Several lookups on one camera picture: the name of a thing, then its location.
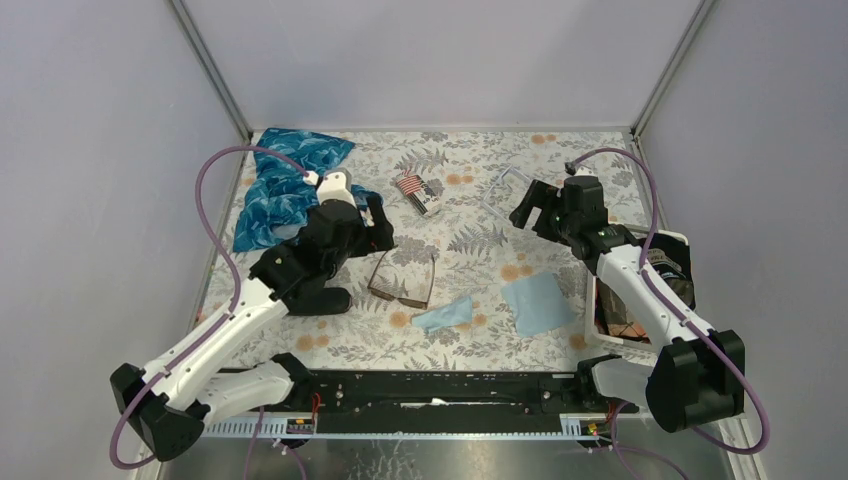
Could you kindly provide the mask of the flag pattern glasses case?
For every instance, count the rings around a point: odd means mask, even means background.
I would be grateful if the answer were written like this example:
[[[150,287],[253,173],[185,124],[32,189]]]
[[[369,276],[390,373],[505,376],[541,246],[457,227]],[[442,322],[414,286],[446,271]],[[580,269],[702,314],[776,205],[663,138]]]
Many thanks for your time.
[[[420,175],[403,171],[395,177],[394,184],[423,217],[431,217],[440,210],[441,196]]]

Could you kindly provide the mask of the brown sunglasses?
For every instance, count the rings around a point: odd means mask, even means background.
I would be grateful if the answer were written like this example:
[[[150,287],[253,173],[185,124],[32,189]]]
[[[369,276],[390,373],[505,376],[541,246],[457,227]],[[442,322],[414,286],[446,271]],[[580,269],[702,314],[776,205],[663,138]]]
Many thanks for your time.
[[[417,259],[411,253],[383,253],[370,274],[366,291],[377,299],[427,310],[433,299],[437,256],[427,252]]]

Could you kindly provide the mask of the small light blue cloth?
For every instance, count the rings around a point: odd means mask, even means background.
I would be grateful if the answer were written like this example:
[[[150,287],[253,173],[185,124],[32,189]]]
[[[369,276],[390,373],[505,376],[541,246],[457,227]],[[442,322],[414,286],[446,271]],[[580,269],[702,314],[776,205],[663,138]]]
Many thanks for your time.
[[[465,296],[448,305],[414,316],[411,324],[425,333],[433,333],[442,328],[469,323],[472,317],[473,300],[470,296]]]

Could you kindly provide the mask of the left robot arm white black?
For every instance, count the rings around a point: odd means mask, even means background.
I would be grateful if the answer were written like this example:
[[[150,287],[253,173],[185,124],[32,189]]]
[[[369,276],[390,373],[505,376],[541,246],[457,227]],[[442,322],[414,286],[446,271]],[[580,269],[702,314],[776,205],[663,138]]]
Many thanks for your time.
[[[298,235],[266,250],[245,279],[237,280],[229,304],[217,320],[192,331],[174,347],[142,367],[124,363],[109,382],[121,414],[109,447],[114,466],[131,470],[145,460],[120,460],[118,441],[130,426],[152,460],[167,462],[187,451],[214,423],[265,405],[296,411],[309,401],[310,385],[290,354],[239,373],[218,377],[219,370],[256,332],[287,314],[325,316],[347,312],[351,294],[330,287],[350,258],[387,252],[394,246],[393,226],[377,195],[367,198],[371,224],[357,206],[327,200],[308,211]]]

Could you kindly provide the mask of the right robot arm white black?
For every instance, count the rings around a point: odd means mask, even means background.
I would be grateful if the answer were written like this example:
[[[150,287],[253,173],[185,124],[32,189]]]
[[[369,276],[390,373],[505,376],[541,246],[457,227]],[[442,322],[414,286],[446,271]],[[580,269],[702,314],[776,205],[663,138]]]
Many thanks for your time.
[[[612,399],[628,401],[667,432],[743,412],[743,341],[700,318],[648,262],[648,243],[609,222],[597,177],[570,177],[562,187],[532,181],[509,220],[522,229],[533,211],[536,235],[569,247],[623,301],[657,353],[651,367],[616,355],[579,362],[573,386],[579,407],[597,412]]]

